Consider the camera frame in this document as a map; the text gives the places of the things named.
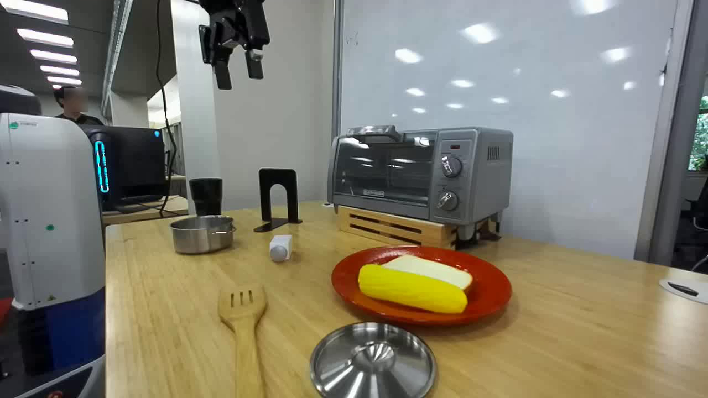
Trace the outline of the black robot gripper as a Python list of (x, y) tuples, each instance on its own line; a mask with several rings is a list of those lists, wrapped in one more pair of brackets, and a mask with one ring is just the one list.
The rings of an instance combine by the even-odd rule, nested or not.
[(231, 49), (243, 47), (251, 80), (263, 80), (263, 47), (271, 41), (263, 0), (197, 0), (208, 13), (200, 39), (212, 50), (212, 70), (221, 90), (233, 89)]

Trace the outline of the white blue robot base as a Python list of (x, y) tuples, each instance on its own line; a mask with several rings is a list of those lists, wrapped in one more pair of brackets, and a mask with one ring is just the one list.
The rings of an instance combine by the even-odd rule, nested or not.
[(20, 348), (32, 376), (105, 353), (105, 238), (87, 132), (67, 120), (0, 114), (0, 207)]

